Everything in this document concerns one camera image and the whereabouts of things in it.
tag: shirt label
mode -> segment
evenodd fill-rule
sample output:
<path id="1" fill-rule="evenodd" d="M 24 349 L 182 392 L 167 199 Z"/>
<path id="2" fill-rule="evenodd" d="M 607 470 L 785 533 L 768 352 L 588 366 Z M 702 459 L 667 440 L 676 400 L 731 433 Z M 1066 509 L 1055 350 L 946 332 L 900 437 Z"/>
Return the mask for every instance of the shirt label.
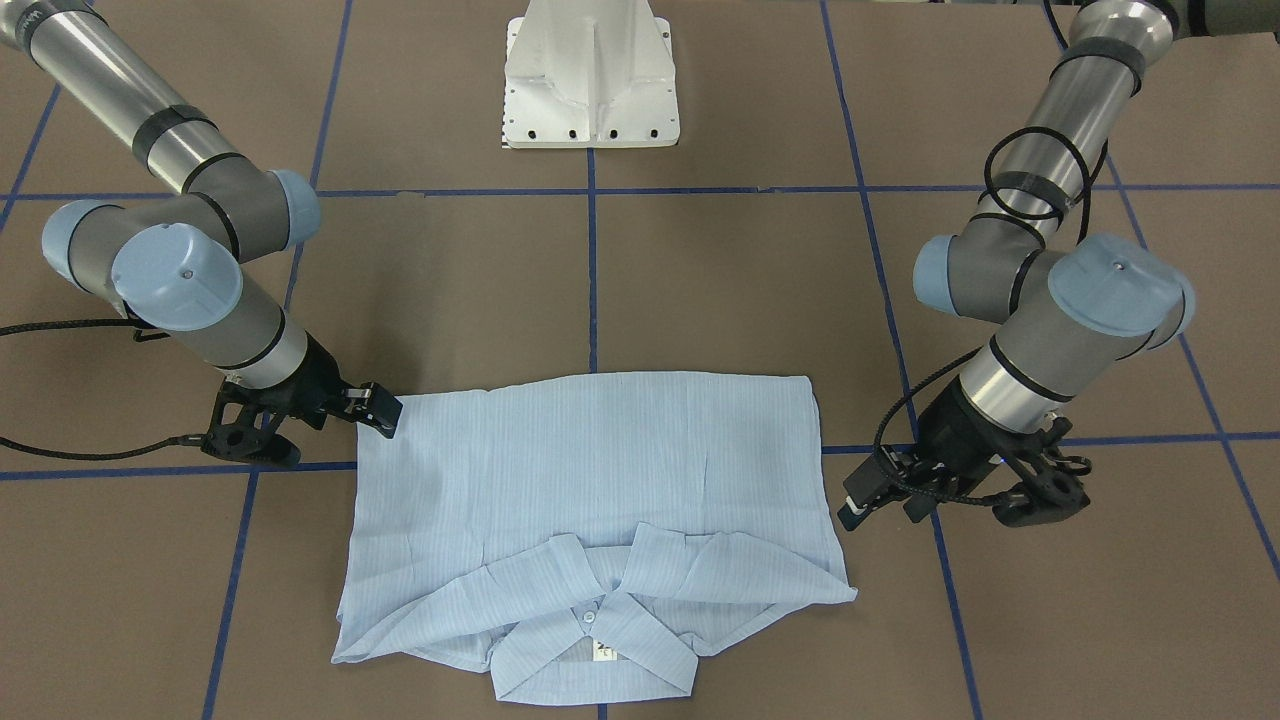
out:
<path id="1" fill-rule="evenodd" d="M 591 661 L 593 662 L 607 662 L 618 659 L 618 651 L 602 643 L 600 641 L 591 638 Z"/>

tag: folded shirt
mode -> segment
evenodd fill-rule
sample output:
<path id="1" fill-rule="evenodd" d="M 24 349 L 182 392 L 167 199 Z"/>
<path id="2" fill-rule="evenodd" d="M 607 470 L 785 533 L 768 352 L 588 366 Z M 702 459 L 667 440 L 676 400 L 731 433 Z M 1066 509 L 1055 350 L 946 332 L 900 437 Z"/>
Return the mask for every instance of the folded shirt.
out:
<path id="1" fill-rule="evenodd" d="M 856 594 L 806 378 L 401 400 L 394 439 L 360 427 L 334 662 L 404 652 L 532 705 L 684 697 L 699 656 Z"/>

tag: robotic arm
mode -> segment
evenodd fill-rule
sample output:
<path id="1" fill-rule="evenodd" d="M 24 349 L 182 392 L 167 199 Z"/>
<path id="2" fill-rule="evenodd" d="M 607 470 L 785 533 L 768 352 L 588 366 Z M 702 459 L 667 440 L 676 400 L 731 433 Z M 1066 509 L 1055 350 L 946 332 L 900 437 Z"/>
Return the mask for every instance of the robotic arm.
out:
<path id="1" fill-rule="evenodd" d="M 1181 333 L 1196 295 L 1133 242 L 1094 234 L 1062 254 L 1046 240 L 1085 193 L 1111 127 L 1175 38 L 1276 29 L 1280 0 L 1101 0 L 1080 10 L 1027 127 L 988 158 L 987 191 L 968 225 L 931 240 L 915 264 L 922 302 L 1002 325 L 920 414 L 919 442 L 896 452 L 877 437 L 845 480 L 837 516 L 846 530 L 899 501 L 914 523 L 940 502 L 965 502 L 992 507 L 1009 527 L 1064 520 L 1089 505 L 1079 478 L 1091 465 L 1059 450 L 1071 424 L 1056 411 L 1116 360 Z M 1002 464 L 1018 483 L 969 497 Z"/>
<path id="2" fill-rule="evenodd" d="M 82 0 L 0 0 L 0 41 L 27 53 L 177 193 L 128 209 L 70 202 L 41 242 L 68 282 L 225 374 L 201 450 L 296 465 L 298 448 L 276 433 L 285 415 L 315 429 L 333 415 L 392 437 L 399 401 L 376 383 L 343 380 L 333 356 L 239 268 L 315 234 L 320 204 L 307 182 L 259 170 Z"/>

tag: white plastic mount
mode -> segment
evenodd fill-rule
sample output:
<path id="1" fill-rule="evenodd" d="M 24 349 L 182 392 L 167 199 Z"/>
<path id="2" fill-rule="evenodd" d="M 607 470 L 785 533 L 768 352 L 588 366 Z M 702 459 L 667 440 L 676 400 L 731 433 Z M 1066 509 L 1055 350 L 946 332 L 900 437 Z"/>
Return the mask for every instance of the white plastic mount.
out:
<path id="1" fill-rule="evenodd" d="M 646 0 L 530 0 L 507 24 L 506 147 L 680 140 L 671 23 Z"/>

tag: light blue shirt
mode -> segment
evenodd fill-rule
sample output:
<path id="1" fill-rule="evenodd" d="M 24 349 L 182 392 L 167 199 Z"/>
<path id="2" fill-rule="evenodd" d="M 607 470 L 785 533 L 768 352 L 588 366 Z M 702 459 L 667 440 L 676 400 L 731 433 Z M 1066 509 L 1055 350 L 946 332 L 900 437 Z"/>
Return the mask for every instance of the light blue shirt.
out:
<path id="1" fill-rule="evenodd" d="M 806 378 L 401 400 L 396 439 L 360 428 L 334 662 L 404 652 L 532 705 L 684 697 L 699 656 L 856 594 Z"/>

